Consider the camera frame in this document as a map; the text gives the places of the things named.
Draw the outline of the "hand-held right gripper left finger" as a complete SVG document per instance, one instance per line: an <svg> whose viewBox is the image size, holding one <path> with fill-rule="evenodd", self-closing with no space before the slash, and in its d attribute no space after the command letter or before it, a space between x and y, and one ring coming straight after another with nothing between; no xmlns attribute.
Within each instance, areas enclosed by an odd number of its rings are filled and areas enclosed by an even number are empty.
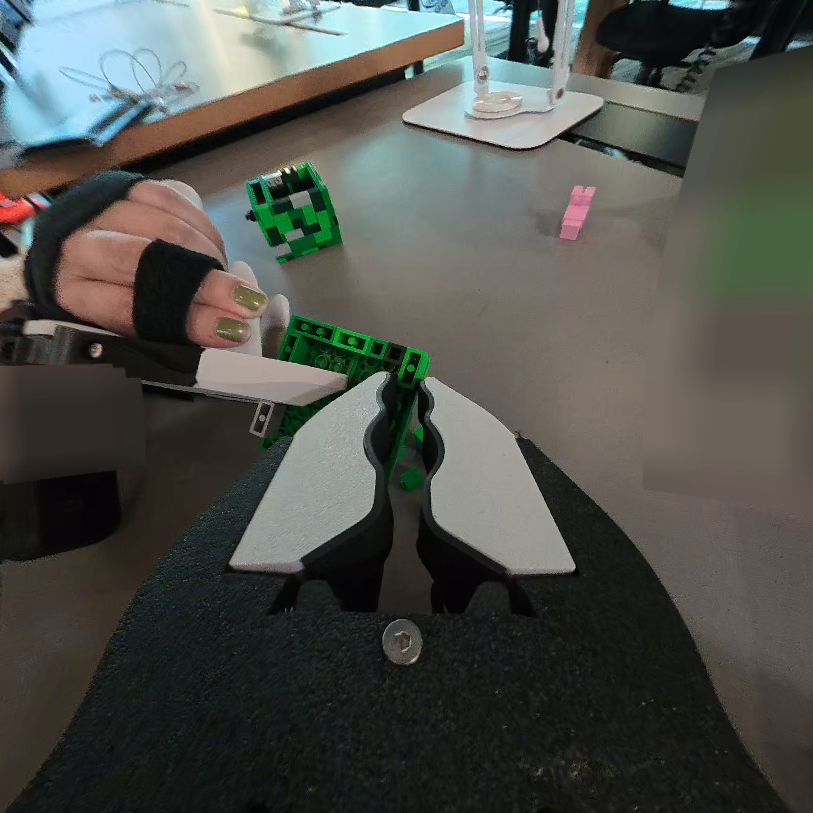
<svg viewBox="0 0 813 813"><path fill-rule="evenodd" d="M380 371L331 401L291 440L229 560L236 572L315 572L381 516L395 379Z"/></svg>

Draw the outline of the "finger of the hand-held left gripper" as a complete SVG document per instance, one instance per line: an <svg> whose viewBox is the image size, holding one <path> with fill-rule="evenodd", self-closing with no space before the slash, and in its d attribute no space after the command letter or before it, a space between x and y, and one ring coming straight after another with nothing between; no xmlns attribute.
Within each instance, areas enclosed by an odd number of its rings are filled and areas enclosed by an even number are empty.
<svg viewBox="0 0 813 813"><path fill-rule="evenodd" d="M348 388L348 377L294 362L233 351L205 349L191 385L144 381L160 390L228 401L305 406Z"/></svg>
<svg viewBox="0 0 813 813"><path fill-rule="evenodd" d="M260 439L274 436L279 431L283 419L283 404L255 395L217 392L214 390L191 389L193 396L204 396L224 401L235 401L254 405L254 413L249 424L249 433Z"/></svg>

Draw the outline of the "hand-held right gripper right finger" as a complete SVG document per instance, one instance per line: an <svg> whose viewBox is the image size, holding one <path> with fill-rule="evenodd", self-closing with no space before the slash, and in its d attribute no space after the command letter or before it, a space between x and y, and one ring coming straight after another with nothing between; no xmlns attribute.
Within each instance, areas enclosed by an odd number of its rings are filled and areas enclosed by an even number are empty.
<svg viewBox="0 0 813 813"><path fill-rule="evenodd" d="M436 377L418 388L431 536L507 577L571 575L574 559L514 433Z"/></svg>

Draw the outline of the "green lego plate assembly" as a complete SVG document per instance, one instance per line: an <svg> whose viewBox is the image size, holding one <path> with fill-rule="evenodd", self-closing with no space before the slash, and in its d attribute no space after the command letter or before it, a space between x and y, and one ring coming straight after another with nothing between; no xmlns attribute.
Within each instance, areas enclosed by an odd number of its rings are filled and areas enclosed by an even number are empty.
<svg viewBox="0 0 813 813"><path fill-rule="evenodd" d="M410 346L293 316L277 358L347 377L351 389L378 372L391 374L397 401L391 412L393 445L384 471L392 478L403 451L417 399L417 385L429 372L429 354Z"/></svg>

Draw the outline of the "green lego creeper head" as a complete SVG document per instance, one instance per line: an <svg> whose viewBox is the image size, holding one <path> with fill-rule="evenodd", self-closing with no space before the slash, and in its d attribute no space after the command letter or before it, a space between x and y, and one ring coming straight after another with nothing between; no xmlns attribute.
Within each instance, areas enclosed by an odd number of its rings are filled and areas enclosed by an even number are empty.
<svg viewBox="0 0 813 813"><path fill-rule="evenodd" d="M342 243L328 187L311 162L284 166L245 183L249 210L279 264Z"/></svg>

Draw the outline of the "pink lego pig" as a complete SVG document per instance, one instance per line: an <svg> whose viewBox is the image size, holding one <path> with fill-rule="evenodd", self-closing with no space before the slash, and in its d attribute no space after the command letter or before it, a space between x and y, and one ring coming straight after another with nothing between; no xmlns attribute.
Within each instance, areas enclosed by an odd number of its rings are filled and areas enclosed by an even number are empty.
<svg viewBox="0 0 813 813"><path fill-rule="evenodd" d="M560 226L561 240L576 240L584 227L596 193L594 186L575 186L571 192L567 208Z"/></svg>

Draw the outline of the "person's left hand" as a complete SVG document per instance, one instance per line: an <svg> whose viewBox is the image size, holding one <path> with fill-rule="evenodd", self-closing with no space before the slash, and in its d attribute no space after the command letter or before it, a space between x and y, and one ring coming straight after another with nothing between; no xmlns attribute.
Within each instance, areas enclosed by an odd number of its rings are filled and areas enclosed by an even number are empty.
<svg viewBox="0 0 813 813"><path fill-rule="evenodd" d="M55 299L77 320L134 337L137 268L148 246L165 241L206 255L209 268L186 315L193 344L262 355L258 336L268 296L242 262L229 263L221 233L189 185L141 180L63 242L55 272Z"/></svg>

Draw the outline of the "dark flat device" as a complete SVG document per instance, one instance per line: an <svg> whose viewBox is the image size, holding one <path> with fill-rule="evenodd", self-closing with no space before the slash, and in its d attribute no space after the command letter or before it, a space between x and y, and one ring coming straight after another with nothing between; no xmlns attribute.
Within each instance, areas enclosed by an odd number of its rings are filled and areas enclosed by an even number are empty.
<svg viewBox="0 0 813 813"><path fill-rule="evenodd" d="M26 155L43 150L102 147L141 121L152 107L152 102L143 97L93 103L60 124L19 137L18 143Z"/></svg>

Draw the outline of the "neighbouring wooden table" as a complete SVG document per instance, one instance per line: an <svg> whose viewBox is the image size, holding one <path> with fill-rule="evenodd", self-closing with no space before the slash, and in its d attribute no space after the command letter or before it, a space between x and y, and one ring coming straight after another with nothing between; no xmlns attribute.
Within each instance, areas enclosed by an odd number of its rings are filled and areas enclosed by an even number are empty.
<svg viewBox="0 0 813 813"><path fill-rule="evenodd" d="M36 23L15 54L28 87L52 102L57 119L94 91L63 69L100 74L108 50L147 48L164 69L187 66L197 91L168 103L103 147L55 150L2 169L2 193L18 198L87 173L137 163L461 47L453 15L342 4L310 28L272 27L218 14L229 2L61 3L36 5Z"/></svg>

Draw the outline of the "instruction book stand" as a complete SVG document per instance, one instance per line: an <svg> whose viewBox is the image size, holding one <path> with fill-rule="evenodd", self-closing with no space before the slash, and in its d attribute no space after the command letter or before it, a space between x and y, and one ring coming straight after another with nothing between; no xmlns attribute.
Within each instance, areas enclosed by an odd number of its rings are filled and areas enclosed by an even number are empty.
<svg viewBox="0 0 813 813"><path fill-rule="evenodd" d="M511 150L542 147L604 106L600 96L567 89L568 46L575 3L559 1L554 26L554 59L549 88L497 82L490 78L482 1L468 3L473 80L402 114L404 124Z"/></svg>

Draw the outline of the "black office chair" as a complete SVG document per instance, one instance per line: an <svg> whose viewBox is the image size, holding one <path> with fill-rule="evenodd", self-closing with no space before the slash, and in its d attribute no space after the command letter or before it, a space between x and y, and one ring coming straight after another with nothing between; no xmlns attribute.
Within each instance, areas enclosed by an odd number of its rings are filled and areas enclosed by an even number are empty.
<svg viewBox="0 0 813 813"><path fill-rule="evenodd" d="M760 27L771 2L728 2L723 10L689 9L669 2L632 2L597 26L595 43L641 65L636 84L662 88L667 67L684 67L677 93L691 92L716 53Z"/></svg>

